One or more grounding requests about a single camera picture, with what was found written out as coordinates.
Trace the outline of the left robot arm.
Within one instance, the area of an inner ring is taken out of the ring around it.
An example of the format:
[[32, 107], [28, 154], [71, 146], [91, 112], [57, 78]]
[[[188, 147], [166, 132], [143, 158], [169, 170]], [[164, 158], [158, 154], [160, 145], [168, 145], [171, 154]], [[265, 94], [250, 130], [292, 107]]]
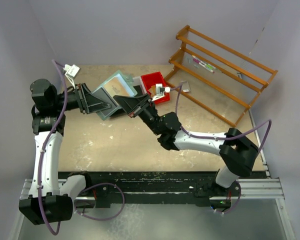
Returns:
[[83, 114], [107, 109], [109, 104], [94, 96], [85, 83], [58, 93], [47, 79], [34, 81], [30, 87], [34, 105], [31, 109], [35, 141], [35, 164], [30, 189], [19, 200], [20, 212], [34, 225], [58, 223], [71, 219], [78, 194], [93, 191], [90, 175], [71, 173], [64, 183], [58, 179], [60, 149], [64, 137], [66, 111], [78, 109]]

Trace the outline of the orange card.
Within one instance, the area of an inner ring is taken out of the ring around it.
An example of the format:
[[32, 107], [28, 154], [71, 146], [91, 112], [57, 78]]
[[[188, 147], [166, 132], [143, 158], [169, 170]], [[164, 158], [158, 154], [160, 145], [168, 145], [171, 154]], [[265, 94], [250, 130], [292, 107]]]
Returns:
[[130, 88], [120, 75], [111, 78], [103, 87], [111, 97], [115, 95], [128, 97], [130, 95]]

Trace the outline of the green card holder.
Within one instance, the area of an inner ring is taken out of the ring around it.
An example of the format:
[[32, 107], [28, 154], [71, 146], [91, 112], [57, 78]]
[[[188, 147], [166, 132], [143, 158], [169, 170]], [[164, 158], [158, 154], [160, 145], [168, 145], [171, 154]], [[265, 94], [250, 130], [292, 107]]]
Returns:
[[118, 70], [100, 84], [92, 92], [92, 95], [110, 105], [110, 108], [96, 113], [105, 121], [121, 109], [120, 105], [115, 101], [114, 96], [134, 97], [137, 95], [137, 90], [133, 87], [132, 76], [123, 74]]

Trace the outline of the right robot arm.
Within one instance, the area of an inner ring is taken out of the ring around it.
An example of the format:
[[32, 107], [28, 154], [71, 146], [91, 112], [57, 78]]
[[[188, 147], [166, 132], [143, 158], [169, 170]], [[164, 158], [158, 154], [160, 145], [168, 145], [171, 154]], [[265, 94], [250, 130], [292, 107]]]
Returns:
[[221, 157], [225, 166], [217, 172], [212, 183], [216, 195], [225, 195], [238, 178], [251, 175], [259, 148], [238, 129], [229, 128], [221, 133], [186, 131], [175, 112], [159, 115], [148, 94], [115, 95], [114, 100], [130, 118], [139, 117], [164, 149], [194, 150]]

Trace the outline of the black card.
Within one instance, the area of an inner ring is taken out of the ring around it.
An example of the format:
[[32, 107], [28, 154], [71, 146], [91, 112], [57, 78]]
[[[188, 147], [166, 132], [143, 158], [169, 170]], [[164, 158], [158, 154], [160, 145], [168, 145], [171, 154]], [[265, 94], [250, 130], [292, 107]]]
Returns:
[[104, 103], [109, 103], [112, 105], [112, 108], [105, 109], [105, 110], [97, 110], [96, 114], [105, 121], [109, 117], [111, 117], [117, 110], [120, 109], [119, 105], [116, 103], [116, 101], [108, 94], [108, 92], [103, 88], [99, 87], [95, 89], [92, 92], [92, 95], [94, 97], [97, 97], [99, 100], [101, 100]]

